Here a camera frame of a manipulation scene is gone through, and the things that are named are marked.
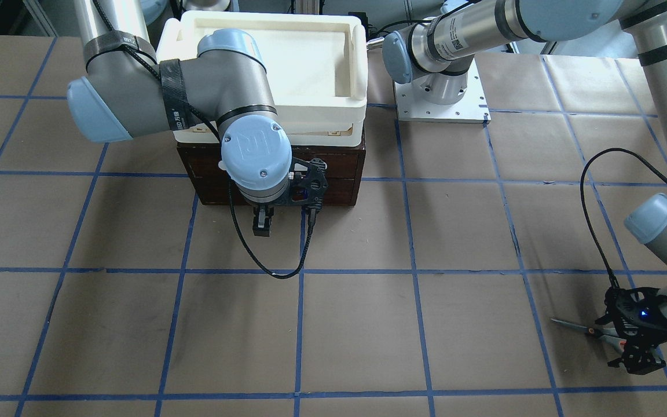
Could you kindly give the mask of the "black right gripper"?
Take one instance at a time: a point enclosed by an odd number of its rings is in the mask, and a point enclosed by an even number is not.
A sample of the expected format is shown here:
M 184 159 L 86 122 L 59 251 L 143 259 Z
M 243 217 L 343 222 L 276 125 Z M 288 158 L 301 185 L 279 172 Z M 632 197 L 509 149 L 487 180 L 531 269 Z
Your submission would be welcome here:
M 328 190 L 327 164 L 320 158 L 305 161 L 292 159 L 288 173 L 288 187 L 278 199 L 280 206 L 302 206 L 306 209 L 321 209 Z M 252 232 L 255 236 L 270 237 L 273 207 L 256 206 Z

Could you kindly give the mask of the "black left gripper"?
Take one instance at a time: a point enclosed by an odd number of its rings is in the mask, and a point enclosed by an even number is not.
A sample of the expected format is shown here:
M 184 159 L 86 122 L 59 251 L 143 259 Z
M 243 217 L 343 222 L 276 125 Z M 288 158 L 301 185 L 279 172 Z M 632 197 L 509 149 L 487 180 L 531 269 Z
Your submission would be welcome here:
M 604 314 L 596 325 L 613 327 L 595 330 L 598 337 L 615 340 L 620 357 L 608 362 L 612 368 L 624 368 L 627 373 L 646 375 L 665 367 L 657 349 L 667 342 L 667 321 L 657 306 L 660 297 L 652 287 L 609 288 L 604 295 Z

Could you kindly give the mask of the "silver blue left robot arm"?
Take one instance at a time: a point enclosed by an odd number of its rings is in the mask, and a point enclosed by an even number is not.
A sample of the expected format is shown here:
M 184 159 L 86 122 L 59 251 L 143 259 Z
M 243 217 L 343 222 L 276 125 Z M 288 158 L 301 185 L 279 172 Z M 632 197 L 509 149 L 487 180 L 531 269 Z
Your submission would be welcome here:
M 376 35 L 387 73 L 397 83 L 422 76 L 464 74 L 479 51 L 530 39 L 579 39 L 611 21 L 633 36 L 639 64 L 667 138 L 667 1 L 468 1 L 399 31 Z M 657 169 L 652 173 L 667 185 Z M 657 193 L 625 219 L 625 227 L 667 264 L 667 195 Z M 604 315 L 586 334 L 614 344 L 620 357 L 609 367 L 645 375 L 665 367 L 657 349 L 667 343 L 667 287 L 622 288 L 606 257 L 610 286 Z

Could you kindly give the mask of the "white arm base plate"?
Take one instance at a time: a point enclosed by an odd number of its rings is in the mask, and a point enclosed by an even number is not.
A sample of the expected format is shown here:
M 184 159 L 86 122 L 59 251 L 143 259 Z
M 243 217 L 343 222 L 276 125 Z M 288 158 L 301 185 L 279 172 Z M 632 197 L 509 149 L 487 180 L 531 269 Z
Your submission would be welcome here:
M 424 75 L 408 84 L 394 83 L 394 94 L 400 121 L 490 121 L 473 55 L 456 60 L 441 73 Z

